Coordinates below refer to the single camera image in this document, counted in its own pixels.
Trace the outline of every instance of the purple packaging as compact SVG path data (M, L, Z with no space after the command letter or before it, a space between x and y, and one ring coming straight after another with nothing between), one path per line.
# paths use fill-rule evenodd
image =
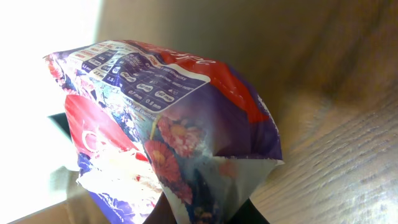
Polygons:
M111 223L142 223L162 191L178 223L224 223L282 159L264 102L225 63L133 40L45 61L68 95L78 182Z

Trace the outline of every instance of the wood grain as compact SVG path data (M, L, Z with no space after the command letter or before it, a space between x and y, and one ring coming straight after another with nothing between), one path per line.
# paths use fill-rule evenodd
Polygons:
M76 184L78 172L66 170L68 173L66 180L67 199L64 202L45 208L41 211L22 217L10 224L39 224L39 223L59 223L59 224L107 224L106 219L100 208L91 199L87 190L81 185Z
M285 161L251 197L271 223L398 223L397 37L387 0L109 0L98 29L228 62L257 88Z

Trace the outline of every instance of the plastic bag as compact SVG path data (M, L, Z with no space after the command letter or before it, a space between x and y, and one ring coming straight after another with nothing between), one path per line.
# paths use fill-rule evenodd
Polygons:
M112 223L142 223L162 191L178 223L223 223L282 159L264 102L225 63L133 40L45 61L68 95L77 181Z

